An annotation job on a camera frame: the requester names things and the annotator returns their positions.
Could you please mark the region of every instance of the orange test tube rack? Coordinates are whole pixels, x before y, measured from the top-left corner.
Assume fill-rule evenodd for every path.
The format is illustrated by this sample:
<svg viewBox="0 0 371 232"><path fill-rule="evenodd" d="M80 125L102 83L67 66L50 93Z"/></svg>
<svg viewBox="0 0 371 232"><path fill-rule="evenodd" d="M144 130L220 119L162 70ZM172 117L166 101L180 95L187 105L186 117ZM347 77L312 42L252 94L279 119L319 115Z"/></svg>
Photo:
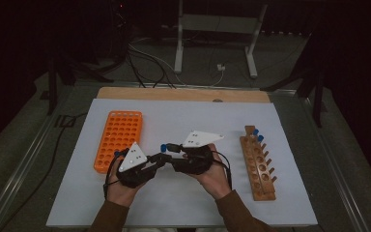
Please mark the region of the orange test tube rack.
<svg viewBox="0 0 371 232"><path fill-rule="evenodd" d="M104 125L94 168L99 173L107 173L115 152L130 148L133 142L140 143L142 113L139 111L110 111Z"/></svg>

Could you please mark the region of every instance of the person's left hand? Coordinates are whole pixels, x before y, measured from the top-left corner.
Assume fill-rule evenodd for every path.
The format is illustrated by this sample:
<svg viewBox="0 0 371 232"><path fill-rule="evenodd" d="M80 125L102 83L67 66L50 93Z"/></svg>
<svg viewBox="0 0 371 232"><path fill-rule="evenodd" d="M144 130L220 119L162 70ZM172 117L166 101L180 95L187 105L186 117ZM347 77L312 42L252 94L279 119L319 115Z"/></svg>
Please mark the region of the person's left hand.
<svg viewBox="0 0 371 232"><path fill-rule="evenodd" d="M116 176L117 166L121 160L116 160L114 162L113 168L109 176L109 183L113 183L118 180ZM116 203L118 205L130 207L134 200L135 194L144 186L146 183L141 184L136 188L129 188L122 185L122 183L117 182L108 186L106 200Z"/></svg>

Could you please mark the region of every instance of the white table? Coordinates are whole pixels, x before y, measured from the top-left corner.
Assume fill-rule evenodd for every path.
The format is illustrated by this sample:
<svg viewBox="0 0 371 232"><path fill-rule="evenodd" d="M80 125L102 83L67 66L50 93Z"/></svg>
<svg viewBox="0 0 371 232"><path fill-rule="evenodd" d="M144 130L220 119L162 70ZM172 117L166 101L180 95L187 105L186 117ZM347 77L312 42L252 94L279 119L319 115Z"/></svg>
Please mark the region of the white table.
<svg viewBox="0 0 371 232"><path fill-rule="evenodd" d="M95 99L71 156L48 217L49 227L90 226L102 202L104 175L93 168L104 123L111 110L143 113L140 147L147 155L162 143L182 143L193 131L224 134L215 143L231 162L233 187L252 215L273 226L317 224L300 173L272 103L139 101ZM240 136L255 125L265 136L270 167L277 176L275 201L254 201L246 175ZM222 227L212 198L194 180L170 164L157 171L137 194L127 227Z"/></svg>

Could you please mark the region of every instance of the sleeve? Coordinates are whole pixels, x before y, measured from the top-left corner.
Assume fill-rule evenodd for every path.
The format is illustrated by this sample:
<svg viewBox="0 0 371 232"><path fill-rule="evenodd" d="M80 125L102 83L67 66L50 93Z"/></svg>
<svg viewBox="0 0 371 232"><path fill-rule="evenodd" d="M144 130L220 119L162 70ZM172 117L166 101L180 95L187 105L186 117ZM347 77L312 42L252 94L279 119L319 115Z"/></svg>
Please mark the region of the sleeve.
<svg viewBox="0 0 371 232"><path fill-rule="evenodd" d="M128 207L105 200L89 232L121 232L128 217Z"/></svg>
<svg viewBox="0 0 371 232"><path fill-rule="evenodd" d="M274 232L263 221L253 217L235 190L215 201L229 232Z"/></svg>

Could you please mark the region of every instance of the test tube rack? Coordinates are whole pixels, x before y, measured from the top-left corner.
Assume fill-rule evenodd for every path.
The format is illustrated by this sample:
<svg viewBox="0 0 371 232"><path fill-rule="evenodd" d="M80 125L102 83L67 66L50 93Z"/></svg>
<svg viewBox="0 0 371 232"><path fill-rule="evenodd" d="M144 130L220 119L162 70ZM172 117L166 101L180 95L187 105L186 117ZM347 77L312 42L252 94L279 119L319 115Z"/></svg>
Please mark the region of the test tube rack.
<svg viewBox="0 0 371 232"><path fill-rule="evenodd" d="M240 137L243 157L254 200L272 201L276 199L273 186L276 176L271 178L274 168L269 169L271 159L266 159L269 152L264 153L267 144L262 143L264 136L258 132L255 126L245 126L246 135Z"/></svg>

